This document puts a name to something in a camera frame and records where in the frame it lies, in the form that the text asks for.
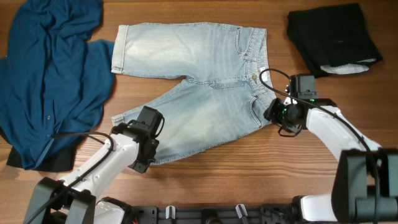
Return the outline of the light blue denim shorts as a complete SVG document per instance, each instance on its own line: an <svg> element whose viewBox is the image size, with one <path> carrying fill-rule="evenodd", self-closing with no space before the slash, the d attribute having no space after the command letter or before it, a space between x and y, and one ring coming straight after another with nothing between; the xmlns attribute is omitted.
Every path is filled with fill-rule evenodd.
<svg viewBox="0 0 398 224"><path fill-rule="evenodd" d="M183 159L251 134L275 93L263 28L199 22L121 25L111 70L141 78L179 79L148 102L165 118L155 164Z"/></svg>

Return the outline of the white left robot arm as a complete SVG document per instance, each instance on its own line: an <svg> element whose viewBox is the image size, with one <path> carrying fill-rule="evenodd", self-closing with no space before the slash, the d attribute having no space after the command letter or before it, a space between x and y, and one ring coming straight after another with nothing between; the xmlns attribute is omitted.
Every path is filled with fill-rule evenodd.
<svg viewBox="0 0 398 224"><path fill-rule="evenodd" d="M138 223L130 205L99 197L125 168L143 174L155 162L164 123L160 112L144 106L137 119L113 127L81 167L35 186L24 223Z"/></svg>

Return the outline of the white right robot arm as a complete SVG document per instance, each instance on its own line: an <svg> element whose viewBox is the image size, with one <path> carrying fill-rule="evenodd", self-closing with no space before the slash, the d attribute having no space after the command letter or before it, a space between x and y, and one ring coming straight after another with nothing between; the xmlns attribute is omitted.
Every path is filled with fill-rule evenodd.
<svg viewBox="0 0 398 224"><path fill-rule="evenodd" d="M298 217L307 222L397 221L397 149L385 149L361 134L328 98L319 98L311 75L289 77L264 113L283 137L308 130L338 161L329 194L298 197Z"/></svg>

